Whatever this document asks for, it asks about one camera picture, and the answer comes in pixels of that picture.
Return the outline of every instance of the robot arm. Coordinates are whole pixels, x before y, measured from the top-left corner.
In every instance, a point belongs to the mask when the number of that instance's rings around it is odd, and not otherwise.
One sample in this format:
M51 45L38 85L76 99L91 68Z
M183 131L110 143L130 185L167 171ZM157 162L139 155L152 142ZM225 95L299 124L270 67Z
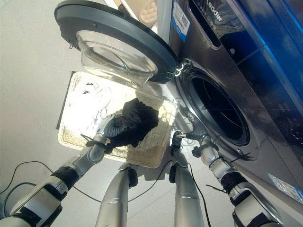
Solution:
M188 136L189 134L178 135L180 138ZM219 155L219 148L213 144L211 137L204 134L195 139L200 146L195 147L192 153L195 157L201 157L202 162L209 166L227 191L235 206L232 214L235 226L281 227L282 221L277 210L231 163Z
M98 127L93 141L87 143L80 154L63 164L58 170L35 186L10 212L10 217L0 221L6 227L50 226L62 211L61 201L74 184L96 163L99 163L111 147L108 135L115 136L119 128L113 130L115 115L107 117Z

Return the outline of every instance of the robotic arm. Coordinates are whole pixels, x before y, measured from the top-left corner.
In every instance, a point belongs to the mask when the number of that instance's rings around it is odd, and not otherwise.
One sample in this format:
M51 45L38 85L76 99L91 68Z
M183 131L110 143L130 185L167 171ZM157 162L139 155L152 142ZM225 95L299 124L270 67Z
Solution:
M0 226L50 226L62 211L61 201L71 187L94 164L99 163L105 153L111 152L112 144L115 144L113 138L121 135L125 129L115 124L116 118L116 115L112 115L104 119L93 140L87 143L82 152L35 186L13 207L10 217L0 220ZM200 157L202 162L209 166L235 206L232 214L235 226L281 227L281 218L272 204L231 163L219 155L219 148L208 134L200 132L201 134L202 136L193 136L193 133L182 134L177 131L173 136L174 161L169 180L176 183L177 189L175 226L204 226L199 197L187 170L187 161L179 149L182 138L189 138L199 141L199 147L194 147L192 150L193 155ZM136 186L137 183L134 167L124 164L106 191L96 226L126 226L128 189Z
M116 115L104 119L98 126L93 141L89 141L80 154L63 164L58 170L35 186L12 209L10 217L0 221L6 227L45 227L62 211L61 201L68 191L96 163L104 153L111 151L110 137L116 136L122 128L113 126Z
M191 133L175 133L176 138L189 138L199 141L192 153L201 157L202 162L209 166L217 180L227 191L231 203L235 206L232 217L237 227L281 227L282 221L277 210L249 183L237 169L224 157L220 156L219 148L212 142L208 134L194 136Z

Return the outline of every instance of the laundry basket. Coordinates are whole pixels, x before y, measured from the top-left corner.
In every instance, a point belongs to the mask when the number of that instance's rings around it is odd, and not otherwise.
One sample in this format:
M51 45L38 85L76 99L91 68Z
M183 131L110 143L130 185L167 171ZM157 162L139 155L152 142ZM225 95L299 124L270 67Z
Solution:
M105 116L119 112L125 102L134 98L159 111L158 126L136 148L132 145L117 147L111 154L105 154L105 157L150 168L158 167L169 143L176 105L89 73L76 72L71 78L58 141L66 147L81 150L87 142L81 134L93 137Z

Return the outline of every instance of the leader logo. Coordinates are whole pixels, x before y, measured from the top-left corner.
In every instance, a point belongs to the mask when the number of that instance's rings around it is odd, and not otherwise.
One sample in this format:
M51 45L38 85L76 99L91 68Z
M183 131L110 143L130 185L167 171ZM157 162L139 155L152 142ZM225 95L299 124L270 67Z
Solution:
M214 8L214 6L212 5L212 3L209 0L206 1L206 4L210 8L210 10L213 12L213 14L217 18L217 20L220 22L222 20L222 18L220 17L219 12Z

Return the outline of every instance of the black cable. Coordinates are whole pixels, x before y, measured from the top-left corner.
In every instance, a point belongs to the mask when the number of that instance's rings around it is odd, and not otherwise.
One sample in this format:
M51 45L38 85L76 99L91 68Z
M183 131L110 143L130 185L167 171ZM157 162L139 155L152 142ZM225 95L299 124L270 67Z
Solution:
M137 198L140 197L141 195L143 195L143 194L145 194L146 192L148 192L148 191L156 184L156 182L159 180L159 178L160 178L160 176L161 176L161 174L162 174L164 168L165 168L165 167L167 166L167 164L168 164L169 162L171 162L171 161L172 161L172 160L169 160L169 161L164 165L164 167L163 167L162 170L160 171L159 176L157 177L156 181L152 184L152 186L151 186L150 188L148 188L148 189L147 189L146 191L144 191L143 193L137 195L137 196L134 197L133 199L129 200L129 202L131 202L131 201L137 199ZM53 173L53 171L52 171L46 164L44 164L43 162L40 162L40 161L22 162L22 163L20 163L20 164L15 168L14 173L13 173L13 176L12 176L12 178L11 178L11 181L10 181L9 185L8 185L1 193L5 192L5 191L9 188L9 186L11 185L11 183L12 183L12 181L13 181L13 179L14 179L16 170L17 170L17 168L18 168L20 165L23 165L23 164L26 164L26 163L34 163L34 162L37 162L37 163L40 163L40 164L44 165L50 172ZM10 195L16 188L18 188L18 187L21 186L21 185L17 184L11 191L9 191L8 195ZM81 191L81 190L78 189L77 187L73 186L73 188L75 188L77 191L81 192L83 195L89 197L90 199L92 199L92 200L94 200L94 201L96 201L96 202L100 202L100 203L101 203L100 200L97 200L97 199L91 197L90 195L88 195L88 194L86 194L85 192Z
M161 172L159 173L159 176L157 177L156 181L152 184L151 187L149 187L146 191L144 191L144 192L142 192L141 194L137 195L137 196L134 197L133 199L129 200L129 202L131 202L131 201L137 199L137 198L140 197L141 195L143 195L143 194L145 194L146 192L148 192L148 191L156 184L156 182L159 180L159 178L160 178L160 176L161 176L163 170L165 169L165 167L167 166L167 164L170 163L171 161L172 161L172 159L169 160L169 161L164 165L164 167L162 168Z
M203 194L202 194L202 192L201 192L201 190L200 190L198 184L196 183L196 180L195 180L194 174L193 174L193 170L192 170L192 168L191 168L191 164L190 164L189 162L188 162L188 164L189 164L189 166L190 166L190 172L191 172L191 175L192 175L193 180L194 180L194 182L195 182L195 185L196 185L197 189L199 190L199 192L200 192L200 194L201 194L201 196L202 196L202 199L203 199L204 209L205 209L205 214L206 214L206 219L207 219L208 227L211 227L211 224L210 224L210 221L209 221L209 217L208 217L207 206L206 206L206 202L205 202L204 196L203 196Z
M83 135L83 134L80 134L80 136L82 136L84 139L86 139L87 141L92 141L93 139L89 136L86 136L86 135Z
M244 154L244 155L241 155L240 157L234 159L233 161L230 161L229 163L232 163L232 162L234 162L234 161L237 161L237 160L239 160L239 159L241 159L241 158L243 158L243 157L245 157L245 156L247 156L247 155L249 155L249 154L250 154L250 152L248 152L248 153L246 153L246 154Z
M13 179L14 179L14 176L15 176L15 173L16 173L16 170L18 169L19 166L21 166L21 165L23 165L23 164L26 164L26 163L34 163L34 162L40 163L40 164L44 165L50 172L53 173L53 171L50 169L50 167L48 167L48 166L47 166L46 164L44 164L43 162L40 162L40 161L22 162L22 163L20 163L19 165L17 165L17 167L16 167L15 170L14 170L14 173L13 173L13 176L12 176L12 178L11 178L10 183L8 184L8 186L7 186L2 192L0 192L0 194L4 193L4 192L10 187L11 183L13 182ZM97 200L97 199L95 199L95 198L93 198L93 197L87 195L85 192L81 191L81 190L78 189L77 187L75 187L75 186L73 186L73 187L74 187L76 190L78 190L79 192L81 192L83 195L86 195L87 197L91 198L92 200L95 200L95 201L97 201L97 202L101 202L100 200ZM16 188L14 187L12 190L10 190L10 191L9 191L9 194L11 194L12 191L13 191L14 189L16 189Z
M94 201L97 201L97 202L99 202L99 203L102 203L100 200L97 200L97 199L91 197L90 195L87 195L86 193L84 193L84 192L81 191L80 189L76 188L75 186L73 186L73 187L74 187L74 189L78 190L79 192L81 192L83 195L86 195L86 196L89 197L90 199L92 199L92 200L94 200Z
M4 203L3 203L3 214L4 214L4 217L7 217L7 215L6 215L6 202L8 201L9 196L13 193L14 190L16 190L18 187L20 187L21 185L24 185L24 184L28 184L28 185L31 185L31 186L36 186L36 184L34 184L34 183L22 182L22 183L17 184L15 187L13 187L9 191L9 193L7 194L7 196L5 197L5 200L4 200Z
M16 173L16 170L18 169L18 167L19 167L20 165L23 165L23 164L26 164L26 163L33 163L33 162L37 162L37 163L40 163L40 164L44 165L49 171L52 172L52 170L51 170L46 164L44 164L43 162L39 162L39 161L22 162L22 163L20 163L19 165L17 165L17 167L16 167L15 170L14 170L13 176L11 177L10 183L8 184L8 186L7 186L3 191L0 192L0 195L1 195L2 193L4 193L4 192L10 187L11 183L13 182L13 179L14 179L14 176L15 176L15 173Z
M223 193L227 194L227 192L225 192L225 189L219 189L219 188L213 187L213 186L211 186L209 184L206 184L206 186L211 187L211 188L213 188L213 189L215 189L217 191L220 191L220 192L223 192Z

